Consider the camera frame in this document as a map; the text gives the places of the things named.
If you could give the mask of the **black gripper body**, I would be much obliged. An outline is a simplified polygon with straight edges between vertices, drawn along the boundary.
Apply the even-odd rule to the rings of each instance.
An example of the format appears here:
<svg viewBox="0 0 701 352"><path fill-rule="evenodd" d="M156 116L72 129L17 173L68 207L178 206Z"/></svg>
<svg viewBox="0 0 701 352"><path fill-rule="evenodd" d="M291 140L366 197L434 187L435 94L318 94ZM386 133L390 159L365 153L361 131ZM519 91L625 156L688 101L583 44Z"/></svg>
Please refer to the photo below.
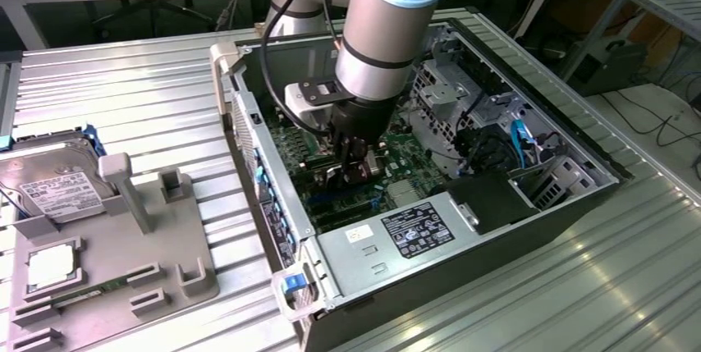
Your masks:
<svg viewBox="0 0 701 352"><path fill-rule="evenodd" d="M350 98L336 102L330 125L334 151L340 151L346 139L351 143L361 140L366 145L377 144L389 128L395 106L397 98L381 101Z"/></svg>

